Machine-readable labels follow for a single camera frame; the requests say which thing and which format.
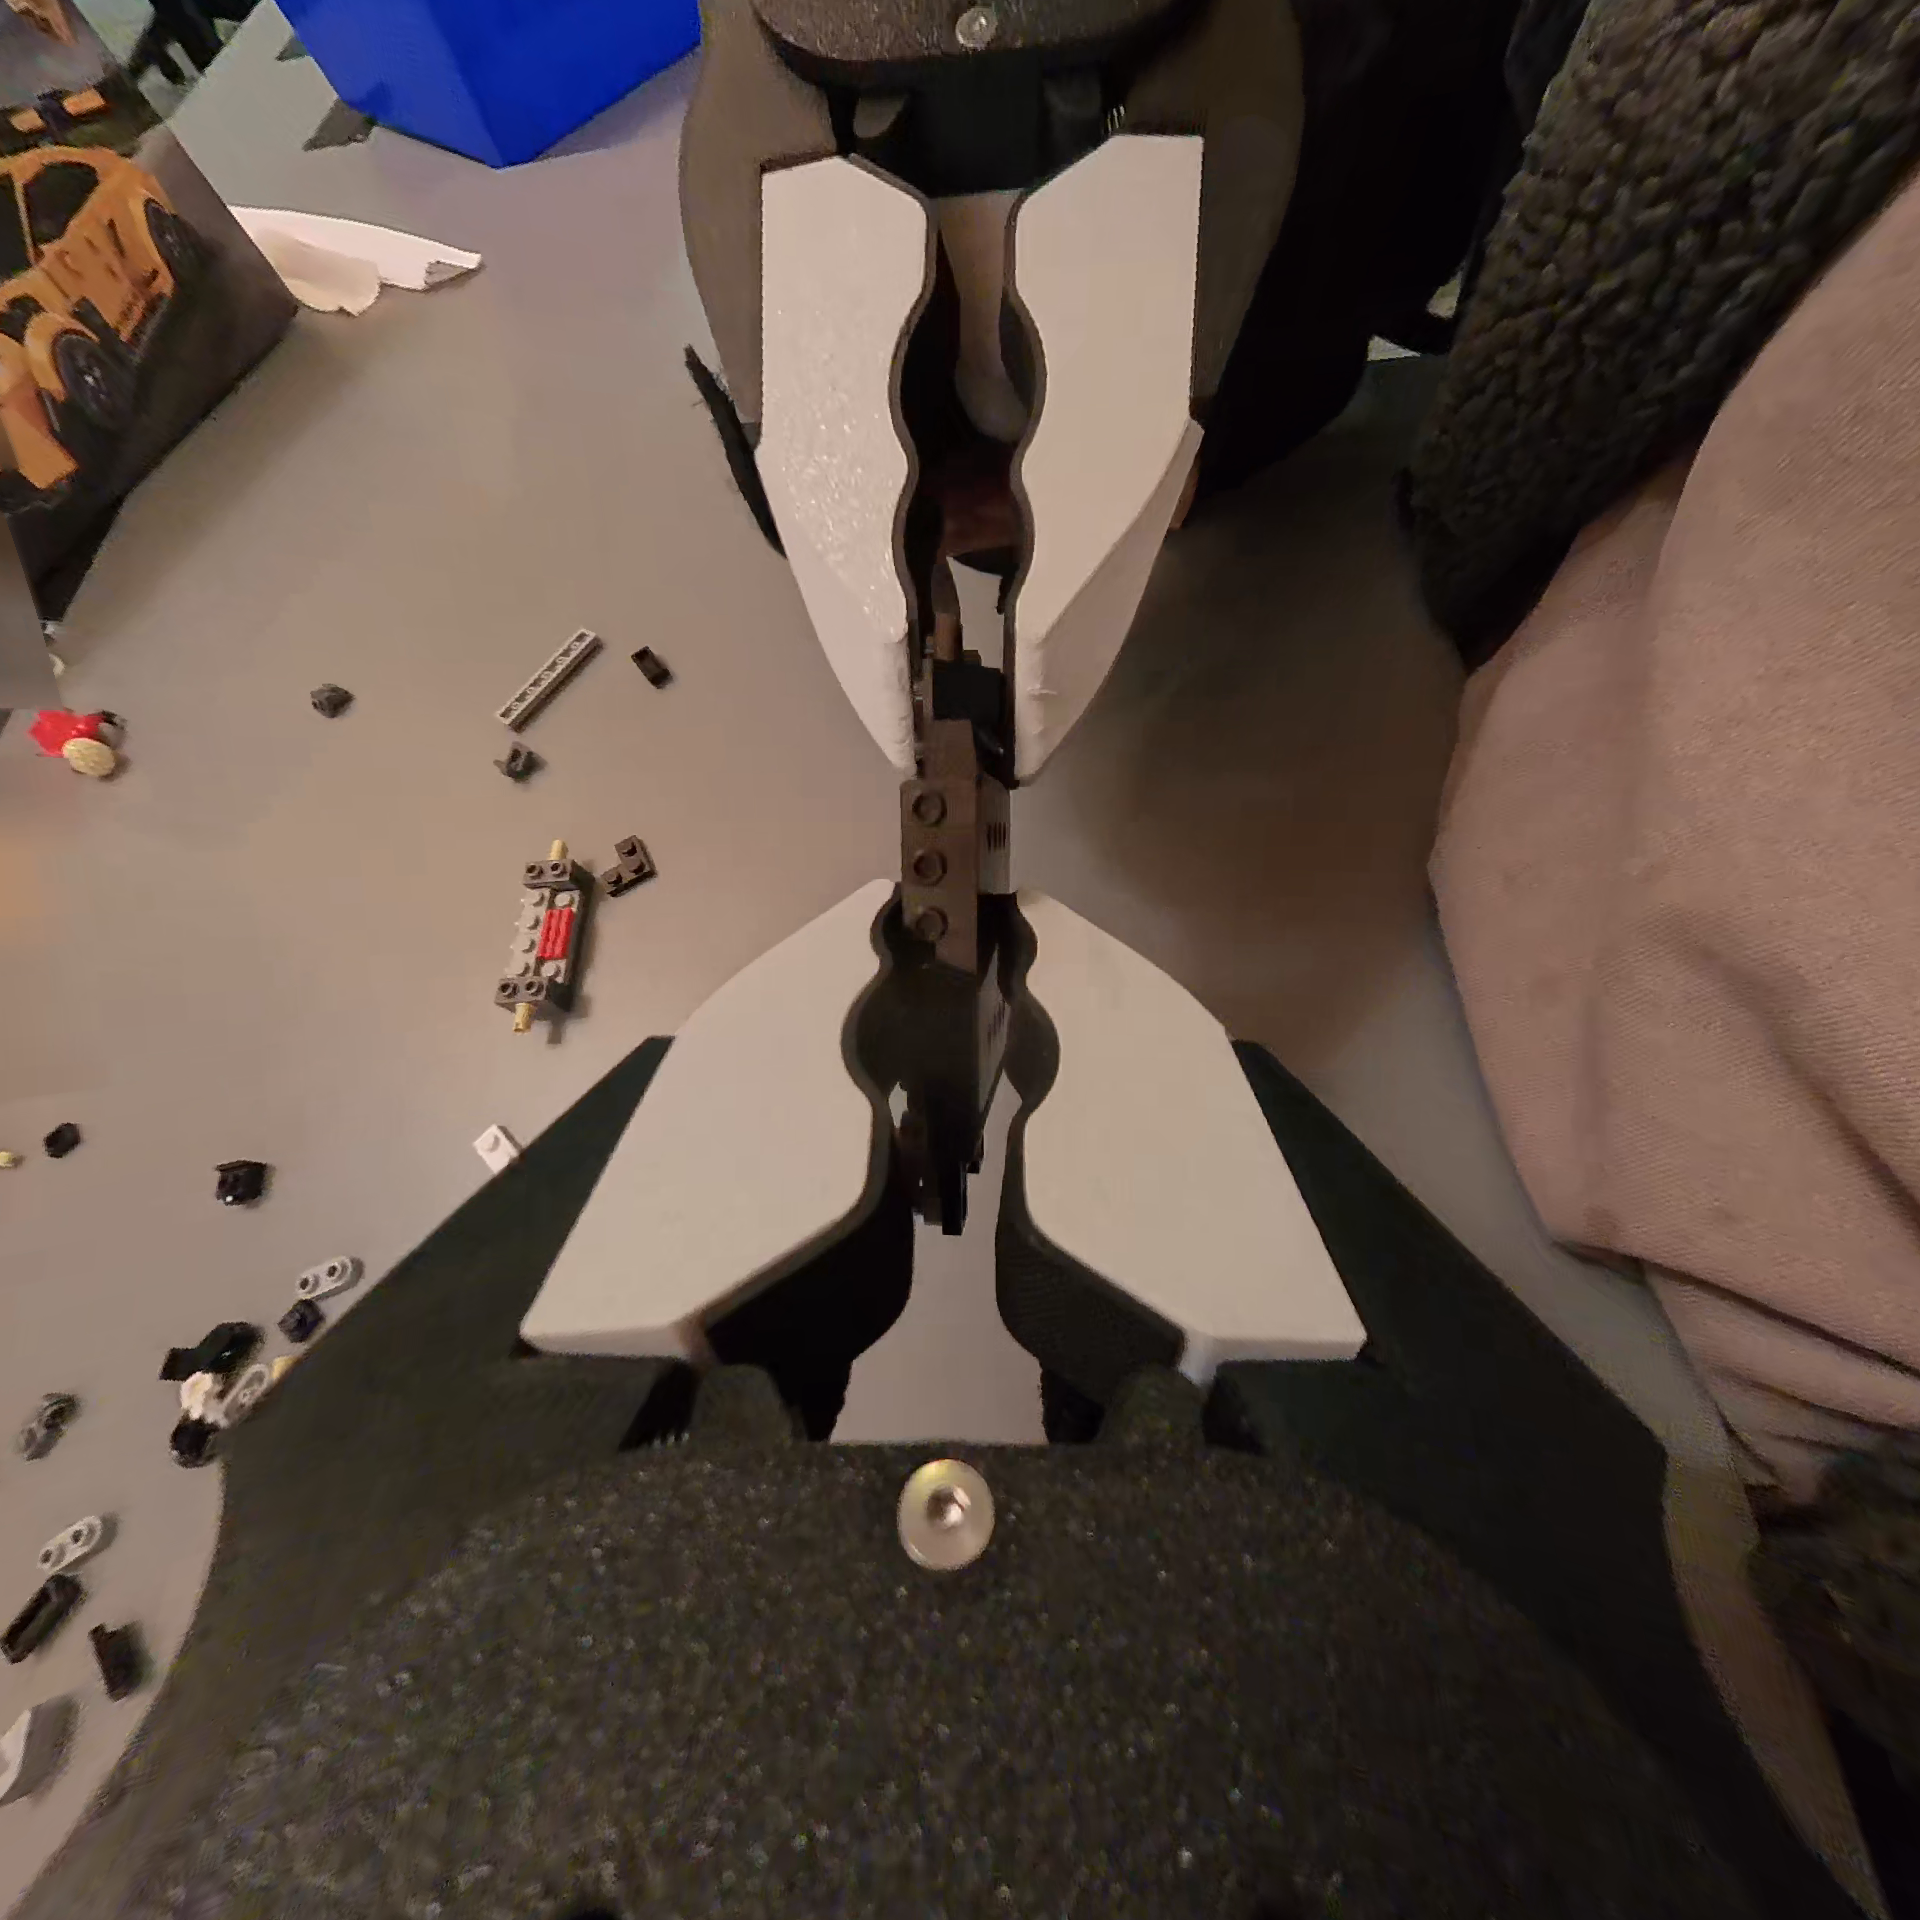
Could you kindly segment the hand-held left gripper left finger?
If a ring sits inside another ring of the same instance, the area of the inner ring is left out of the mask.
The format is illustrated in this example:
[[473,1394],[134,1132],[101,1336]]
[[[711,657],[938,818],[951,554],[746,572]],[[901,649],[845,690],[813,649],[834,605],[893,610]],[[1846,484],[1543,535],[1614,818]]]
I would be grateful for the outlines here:
[[914,1211],[887,1104],[845,1054],[884,975],[870,876],[661,1045],[524,1346],[544,1356],[855,1365],[905,1309]]

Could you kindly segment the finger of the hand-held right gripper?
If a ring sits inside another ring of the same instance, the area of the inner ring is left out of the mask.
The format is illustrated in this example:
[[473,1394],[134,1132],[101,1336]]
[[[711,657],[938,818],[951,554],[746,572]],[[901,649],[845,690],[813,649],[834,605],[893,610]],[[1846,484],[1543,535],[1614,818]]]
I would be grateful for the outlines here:
[[757,482],[808,620],[893,778],[916,770],[901,367],[938,285],[930,201],[832,153],[757,182]]
[[1109,136],[1012,205],[1006,294],[1037,355],[1012,451],[1012,784],[1037,784],[1101,691],[1205,445],[1196,216],[1205,136]]

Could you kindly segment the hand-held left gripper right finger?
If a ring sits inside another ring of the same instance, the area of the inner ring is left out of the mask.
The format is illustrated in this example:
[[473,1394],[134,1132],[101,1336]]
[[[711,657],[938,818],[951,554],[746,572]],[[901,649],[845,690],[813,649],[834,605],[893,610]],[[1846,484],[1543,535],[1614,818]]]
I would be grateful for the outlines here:
[[994,1309],[1042,1379],[1350,1365],[1360,1317],[1226,1023],[1072,905],[1017,891]]

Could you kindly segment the grey toy axle assembly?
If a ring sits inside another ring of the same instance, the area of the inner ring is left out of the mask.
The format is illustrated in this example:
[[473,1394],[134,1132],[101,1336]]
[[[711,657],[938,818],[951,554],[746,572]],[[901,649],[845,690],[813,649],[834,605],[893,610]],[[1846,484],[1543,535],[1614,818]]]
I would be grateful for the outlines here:
[[578,1005],[591,902],[601,876],[569,841],[524,868],[513,931],[492,987],[492,1005],[507,1016],[513,1037],[563,1023]]

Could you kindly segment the black toy car chassis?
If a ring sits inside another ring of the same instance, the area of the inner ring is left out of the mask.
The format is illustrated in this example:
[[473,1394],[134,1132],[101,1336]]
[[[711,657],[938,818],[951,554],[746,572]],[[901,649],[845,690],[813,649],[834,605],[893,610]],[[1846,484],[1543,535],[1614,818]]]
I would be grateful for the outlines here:
[[1006,676],[963,649],[947,572],[938,572],[914,726],[916,760],[901,784],[901,1170],[925,1227],[951,1239],[1006,1048],[1012,728]]

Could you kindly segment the person's right forearm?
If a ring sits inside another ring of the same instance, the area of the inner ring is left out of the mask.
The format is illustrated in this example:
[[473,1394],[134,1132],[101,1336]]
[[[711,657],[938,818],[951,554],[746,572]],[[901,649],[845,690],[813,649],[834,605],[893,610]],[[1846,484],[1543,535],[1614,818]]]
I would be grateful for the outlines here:
[[1311,0],[1302,146],[1210,401],[1196,499],[1222,499],[1350,396],[1366,343],[1441,355],[1424,323],[1504,201],[1580,0]]

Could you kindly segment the grey desk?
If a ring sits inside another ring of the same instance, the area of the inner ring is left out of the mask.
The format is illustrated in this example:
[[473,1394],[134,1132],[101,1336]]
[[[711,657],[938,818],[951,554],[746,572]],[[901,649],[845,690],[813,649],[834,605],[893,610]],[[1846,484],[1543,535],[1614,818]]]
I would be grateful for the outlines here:
[[[487,175],[329,106],[271,8],[169,111],[226,201],[487,254],[364,323],[304,312],[125,507],[61,629],[66,691],[125,720],[86,784],[6,728],[6,1613],[33,1547],[121,1519],[95,1619],[167,1666],[226,1476],[167,1461],[167,1346],[269,1323],[314,1257],[387,1283],[637,1037],[893,872],[893,778],[736,499],[681,367],[707,312],[678,136],[694,68],[554,153]],[[1537,1220],[1452,968],[1426,835],[1458,657],[1426,629],[1394,476],[1434,364],[1350,407],[1153,561],[1135,629],[1017,803],[1012,868],[1279,1054],[1671,1453],[1721,1449],[1660,1305]],[[607,652],[524,728],[500,708]],[[678,683],[648,690],[636,649]],[[530,744],[544,770],[506,784]],[[492,1005],[524,868],[659,876],[591,902],[578,1005]],[[76,1123],[66,1162],[39,1138]],[[218,1211],[218,1162],[269,1162]]]

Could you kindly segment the blue plastic bin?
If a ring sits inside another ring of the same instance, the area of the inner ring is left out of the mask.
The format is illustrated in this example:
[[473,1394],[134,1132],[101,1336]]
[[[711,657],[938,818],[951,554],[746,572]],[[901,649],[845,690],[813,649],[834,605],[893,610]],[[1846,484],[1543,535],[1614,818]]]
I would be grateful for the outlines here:
[[364,121],[524,169],[700,49],[694,0],[279,0]]

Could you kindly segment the long grey toy plate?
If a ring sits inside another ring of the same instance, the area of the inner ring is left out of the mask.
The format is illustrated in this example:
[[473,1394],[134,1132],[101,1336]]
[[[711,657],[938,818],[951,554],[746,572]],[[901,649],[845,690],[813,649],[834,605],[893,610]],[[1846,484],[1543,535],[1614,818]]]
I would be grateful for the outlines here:
[[506,708],[500,728],[524,734],[591,657],[607,643],[577,629]]

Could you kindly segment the white paper bag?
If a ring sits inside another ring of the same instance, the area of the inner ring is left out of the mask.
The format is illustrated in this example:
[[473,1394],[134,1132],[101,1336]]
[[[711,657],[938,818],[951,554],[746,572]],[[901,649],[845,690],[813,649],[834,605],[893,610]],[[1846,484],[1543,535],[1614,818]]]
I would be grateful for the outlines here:
[[437,236],[293,205],[231,205],[283,288],[314,312],[370,312],[380,288],[437,288],[487,266]]

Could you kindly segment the pile of small toy bricks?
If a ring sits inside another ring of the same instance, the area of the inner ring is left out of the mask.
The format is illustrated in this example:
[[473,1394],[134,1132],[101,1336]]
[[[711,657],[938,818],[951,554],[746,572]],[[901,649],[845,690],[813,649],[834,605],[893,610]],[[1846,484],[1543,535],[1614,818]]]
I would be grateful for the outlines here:
[[[162,1379],[176,1388],[167,1453],[176,1469],[218,1464],[218,1449],[293,1375],[296,1354],[325,1329],[325,1297],[364,1289],[364,1257],[329,1257],[296,1272],[296,1305],[279,1317],[279,1356],[263,1356],[256,1323],[218,1323],[199,1346],[169,1346]],[[6,1613],[6,1666],[33,1661],[66,1619],[80,1613],[80,1567],[114,1539],[114,1519],[80,1514],[33,1547],[33,1590]],[[6,1805],[61,1770],[66,1701],[33,1701],[6,1723]]]

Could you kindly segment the beige sweatshirt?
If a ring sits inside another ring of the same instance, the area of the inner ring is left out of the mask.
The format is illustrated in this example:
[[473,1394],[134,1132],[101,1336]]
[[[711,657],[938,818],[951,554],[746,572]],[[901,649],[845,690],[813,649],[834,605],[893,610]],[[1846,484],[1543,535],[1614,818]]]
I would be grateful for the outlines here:
[[1913,176],[1472,676],[1426,885],[1537,1216],[1650,1272],[1744,1484],[1913,1439]]

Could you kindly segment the toy car box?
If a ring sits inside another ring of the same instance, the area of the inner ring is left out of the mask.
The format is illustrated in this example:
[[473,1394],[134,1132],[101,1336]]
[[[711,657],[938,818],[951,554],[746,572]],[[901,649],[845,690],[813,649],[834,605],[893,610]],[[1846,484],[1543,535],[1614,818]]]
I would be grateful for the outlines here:
[[80,8],[0,8],[0,547],[39,620],[296,294]]

